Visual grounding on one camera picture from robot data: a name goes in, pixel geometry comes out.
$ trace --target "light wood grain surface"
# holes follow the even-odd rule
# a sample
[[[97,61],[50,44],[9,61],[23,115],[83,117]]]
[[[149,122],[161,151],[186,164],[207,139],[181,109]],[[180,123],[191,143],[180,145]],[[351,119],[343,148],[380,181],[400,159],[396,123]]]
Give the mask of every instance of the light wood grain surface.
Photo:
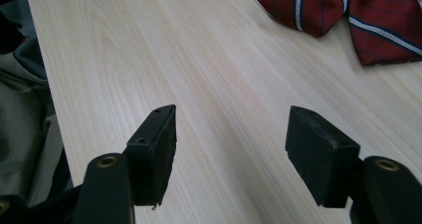
[[[291,105],[422,180],[422,64],[363,69],[346,19],[314,39],[257,0],[29,1],[75,184],[177,105],[163,205],[137,207],[139,223],[349,223],[315,206],[288,160]]]

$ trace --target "clamp jaw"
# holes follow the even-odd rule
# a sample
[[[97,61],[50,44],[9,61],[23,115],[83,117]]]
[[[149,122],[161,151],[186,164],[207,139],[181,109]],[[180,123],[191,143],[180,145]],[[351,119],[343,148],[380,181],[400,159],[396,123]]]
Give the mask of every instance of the clamp jaw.
[[[0,224],[134,223],[133,204],[161,205],[176,151],[176,106],[153,111],[122,154],[88,165],[84,183],[28,208],[19,196],[0,197]]]
[[[344,208],[353,224],[422,223],[422,186],[403,164],[358,158],[360,145],[318,113],[292,107],[286,151],[317,205]]]

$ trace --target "gray cloth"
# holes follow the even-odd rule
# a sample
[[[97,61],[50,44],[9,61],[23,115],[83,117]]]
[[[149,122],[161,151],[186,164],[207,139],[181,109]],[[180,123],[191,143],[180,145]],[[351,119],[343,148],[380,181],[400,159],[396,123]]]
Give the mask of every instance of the gray cloth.
[[[0,12],[4,14],[9,22],[15,24],[19,32],[28,38],[27,42],[16,49],[14,53],[16,60],[25,70],[38,78],[46,80],[46,70],[41,57],[28,0],[15,0],[3,4],[0,6]]]
[[[48,83],[0,55],[0,99],[0,195],[44,201],[63,149]]]

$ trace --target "necktie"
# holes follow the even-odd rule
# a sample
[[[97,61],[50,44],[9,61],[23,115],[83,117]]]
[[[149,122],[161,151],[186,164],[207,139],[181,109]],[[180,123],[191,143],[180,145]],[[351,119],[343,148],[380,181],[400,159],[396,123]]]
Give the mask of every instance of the necktie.
[[[422,60],[422,9],[418,0],[258,0],[282,24],[321,37],[343,14],[360,63]]]

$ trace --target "black plastic part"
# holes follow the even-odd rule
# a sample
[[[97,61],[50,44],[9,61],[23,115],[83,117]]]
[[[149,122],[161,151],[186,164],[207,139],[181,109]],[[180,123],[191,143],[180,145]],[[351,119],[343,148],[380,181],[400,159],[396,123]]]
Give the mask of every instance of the black plastic part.
[[[286,151],[317,205],[342,208],[360,146],[318,113],[292,107]]]
[[[135,205],[161,205],[176,151],[176,106],[151,112],[127,142],[124,155]]]
[[[72,223],[134,223],[124,155],[109,153],[90,162]]]
[[[367,157],[362,182],[378,223],[422,223],[422,186],[406,166]]]

